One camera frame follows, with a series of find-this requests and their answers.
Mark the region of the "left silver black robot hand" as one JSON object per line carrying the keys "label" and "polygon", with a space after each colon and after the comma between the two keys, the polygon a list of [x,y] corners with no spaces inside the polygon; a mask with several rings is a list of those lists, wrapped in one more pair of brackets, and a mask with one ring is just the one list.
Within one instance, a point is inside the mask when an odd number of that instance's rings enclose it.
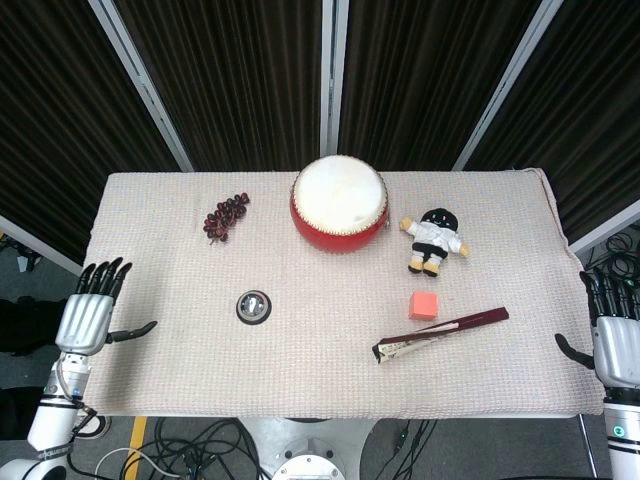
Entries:
{"label": "left silver black robot hand", "polygon": [[133,330],[110,331],[113,309],[132,268],[122,257],[89,264],[81,273],[75,293],[67,301],[55,338],[62,354],[93,356],[105,344],[141,338],[158,324],[150,321]]}

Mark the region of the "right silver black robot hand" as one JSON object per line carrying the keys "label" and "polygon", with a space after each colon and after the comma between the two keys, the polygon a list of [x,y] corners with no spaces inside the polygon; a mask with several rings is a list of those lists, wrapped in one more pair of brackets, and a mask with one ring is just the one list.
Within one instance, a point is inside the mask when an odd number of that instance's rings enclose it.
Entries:
{"label": "right silver black robot hand", "polygon": [[557,333],[555,342],[570,360],[595,372],[609,390],[640,390],[640,288],[633,289],[600,269],[582,271],[593,352],[571,347]]}

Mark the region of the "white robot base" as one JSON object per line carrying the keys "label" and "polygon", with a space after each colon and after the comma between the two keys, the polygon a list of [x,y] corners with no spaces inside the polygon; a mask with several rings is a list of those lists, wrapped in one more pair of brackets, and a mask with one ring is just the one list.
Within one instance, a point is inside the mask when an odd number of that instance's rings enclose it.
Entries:
{"label": "white robot base", "polygon": [[260,466],[271,480],[360,480],[372,419],[246,417]]}

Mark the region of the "dark red grape bunch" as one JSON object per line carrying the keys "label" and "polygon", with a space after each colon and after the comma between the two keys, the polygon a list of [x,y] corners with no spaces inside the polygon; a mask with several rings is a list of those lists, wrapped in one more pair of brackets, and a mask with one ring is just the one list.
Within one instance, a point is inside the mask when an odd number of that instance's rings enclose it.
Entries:
{"label": "dark red grape bunch", "polygon": [[230,230],[246,216],[249,204],[250,197],[246,192],[218,202],[216,209],[207,213],[203,219],[202,231],[209,242],[227,242]]}

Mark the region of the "folded dark red fan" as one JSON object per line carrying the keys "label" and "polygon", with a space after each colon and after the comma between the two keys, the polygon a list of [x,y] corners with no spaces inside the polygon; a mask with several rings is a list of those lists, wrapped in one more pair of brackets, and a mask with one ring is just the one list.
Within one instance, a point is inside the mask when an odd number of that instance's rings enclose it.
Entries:
{"label": "folded dark red fan", "polygon": [[406,355],[445,336],[494,324],[507,320],[509,317],[509,312],[505,307],[476,313],[426,327],[411,334],[383,338],[372,347],[372,353],[377,363],[381,364]]}

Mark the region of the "orange pink cube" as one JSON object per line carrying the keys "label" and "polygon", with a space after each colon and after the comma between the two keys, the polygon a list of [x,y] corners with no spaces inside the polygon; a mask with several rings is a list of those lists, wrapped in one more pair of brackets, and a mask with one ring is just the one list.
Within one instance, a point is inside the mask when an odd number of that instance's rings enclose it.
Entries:
{"label": "orange pink cube", "polygon": [[439,313],[438,295],[433,292],[416,291],[409,299],[408,318],[433,321]]}

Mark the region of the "dark partition panel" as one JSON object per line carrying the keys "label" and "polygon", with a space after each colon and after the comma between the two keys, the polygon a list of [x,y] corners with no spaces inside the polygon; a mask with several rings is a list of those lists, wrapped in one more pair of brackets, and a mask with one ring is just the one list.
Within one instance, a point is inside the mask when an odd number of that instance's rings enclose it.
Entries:
{"label": "dark partition panel", "polygon": [[337,151],[449,171],[541,0],[350,0]]}
{"label": "dark partition panel", "polygon": [[542,169],[575,242],[640,199],[640,0],[564,0],[466,164]]}
{"label": "dark partition panel", "polygon": [[116,0],[198,171],[319,156],[322,0]]}
{"label": "dark partition panel", "polygon": [[0,216],[82,263],[111,174],[178,169],[87,0],[0,0]]}

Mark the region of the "plush doll white robe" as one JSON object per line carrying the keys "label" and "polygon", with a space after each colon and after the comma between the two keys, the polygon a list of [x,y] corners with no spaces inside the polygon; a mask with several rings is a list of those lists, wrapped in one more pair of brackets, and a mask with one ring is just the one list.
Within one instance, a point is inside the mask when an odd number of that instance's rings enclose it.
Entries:
{"label": "plush doll white robe", "polygon": [[399,227],[413,237],[408,263],[411,273],[422,272],[435,278],[439,275],[442,261],[450,253],[463,257],[470,255],[470,247],[458,234],[458,219],[447,209],[431,209],[419,222],[405,216],[399,221]]}

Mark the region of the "beige woven tablecloth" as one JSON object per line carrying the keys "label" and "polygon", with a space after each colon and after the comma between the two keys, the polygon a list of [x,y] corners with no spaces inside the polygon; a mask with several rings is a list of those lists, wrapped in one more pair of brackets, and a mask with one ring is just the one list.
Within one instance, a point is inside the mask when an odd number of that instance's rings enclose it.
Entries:
{"label": "beige woven tablecloth", "polygon": [[[470,255],[437,277],[408,271],[410,237],[384,228],[340,255],[314,248],[289,213],[294,174],[130,173],[108,178],[86,259],[132,263],[115,330],[157,326],[91,361],[86,398],[107,415],[451,418],[597,414],[604,391],[554,335],[592,347],[581,265],[539,169],[387,172],[394,219],[452,211]],[[211,244],[203,219],[246,192],[246,216]],[[266,293],[269,318],[236,316]],[[408,318],[413,292],[433,321]],[[378,364],[381,339],[505,307],[510,317]]]}

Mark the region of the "red drum white skin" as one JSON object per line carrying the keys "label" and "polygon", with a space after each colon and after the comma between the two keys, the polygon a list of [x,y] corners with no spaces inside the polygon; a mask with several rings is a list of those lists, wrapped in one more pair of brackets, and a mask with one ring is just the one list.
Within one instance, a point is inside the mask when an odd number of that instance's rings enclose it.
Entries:
{"label": "red drum white skin", "polygon": [[365,247],[388,225],[390,216],[380,173],[345,155],[326,156],[304,167],[292,184],[289,207],[299,234],[331,253]]}

